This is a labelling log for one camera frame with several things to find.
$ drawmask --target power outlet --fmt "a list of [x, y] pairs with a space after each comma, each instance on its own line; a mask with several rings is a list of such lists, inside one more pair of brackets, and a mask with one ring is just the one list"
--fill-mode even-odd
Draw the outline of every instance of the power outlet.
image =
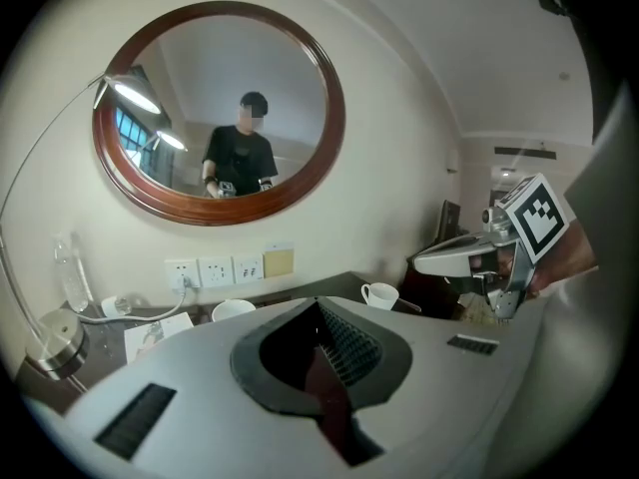
[[164, 268], [171, 289], [180, 290], [184, 285], [184, 277], [189, 280], [188, 287], [201, 287], [198, 262], [195, 259], [165, 260]]
[[236, 283], [248, 283], [264, 278], [264, 257], [261, 253], [254, 255], [237, 255], [233, 257]]
[[198, 259], [202, 287], [222, 287], [235, 283], [233, 262], [228, 257], [204, 257]]

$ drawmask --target wooden mirror frame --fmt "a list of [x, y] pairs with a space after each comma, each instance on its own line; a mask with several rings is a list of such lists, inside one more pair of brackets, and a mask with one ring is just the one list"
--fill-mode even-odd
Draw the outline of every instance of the wooden mirror frame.
[[272, 189], [236, 199], [206, 199], [171, 190], [143, 174], [120, 145], [116, 127], [116, 96], [110, 88], [93, 113], [93, 137], [100, 162], [116, 187], [134, 204], [158, 217], [195, 226], [228, 226], [262, 219], [299, 201], [332, 167], [345, 127], [345, 105], [337, 72], [320, 44], [286, 16], [243, 2], [203, 2], [171, 11], [138, 31], [118, 51], [107, 75], [125, 74], [155, 39], [188, 21], [211, 16], [242, 16], [276, 27], [294, 39], [319, 70], [326, 116], [318, 147], [294, 176]]

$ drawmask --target metal lamp base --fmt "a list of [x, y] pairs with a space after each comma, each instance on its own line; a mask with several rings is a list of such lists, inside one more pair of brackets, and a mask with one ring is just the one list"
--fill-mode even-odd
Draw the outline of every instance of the metal lamp base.
[[89, 351], [89, 336], [76, 313], [68, 308], [58, 308], [43, 315], [38, 326], [42, 339], [30, 334], [27, 361], [52, 379], [64, 379], [74, 374]]

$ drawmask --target white mug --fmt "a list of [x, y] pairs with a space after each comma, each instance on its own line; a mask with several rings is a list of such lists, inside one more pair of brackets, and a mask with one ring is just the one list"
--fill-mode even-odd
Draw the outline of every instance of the white mug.
[[399, 292], [392, 285], [387, 283], [365, 283], [361, 287], [361, 295], [366, 303], [371, 307], [384, 308], [391, 310], [392, 306], [399, 298]]
[[222, 321], [222, 319], [252, 312], [255, 309], [256, 307], [245, 299], [228, 299], [213, 309], [211, 320]]

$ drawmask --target table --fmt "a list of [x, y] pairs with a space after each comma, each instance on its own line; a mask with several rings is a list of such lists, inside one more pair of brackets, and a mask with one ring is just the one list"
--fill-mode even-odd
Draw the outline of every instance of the table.
[[[282, 301], [313, 296], [340, 296], [353, 301], [361, 301], [361, 286], [366, 282], [352, 272], [342, 273], [292, 289], [248, 298], [257, 308], [273, 305]], [[176, 313], [186, 312], [193, 325], [211, 322], [211, 311], [217, 304], [193, 305], [184, 307]], [[166, 308], [135, 309], [132, 315], [154, 316], [165, 312]], [[394, 311], [420, 315], [413, 308], [399, 300], [392, 308]], [[89, 354], [86, 362], [76, 373], [76, 378], [87, 388], [91, 388], [101, 379], [126, 365], [124, 330], [143, 321], [114, 321], [108, 324], [84, 324], [89, 336]], [[22, 362], [16, 376], [16, 384], [24, 395], [43, 402], [64, 413], [82, 393], [69, 380], [54, 381], [42, 376], [26, 361]]]

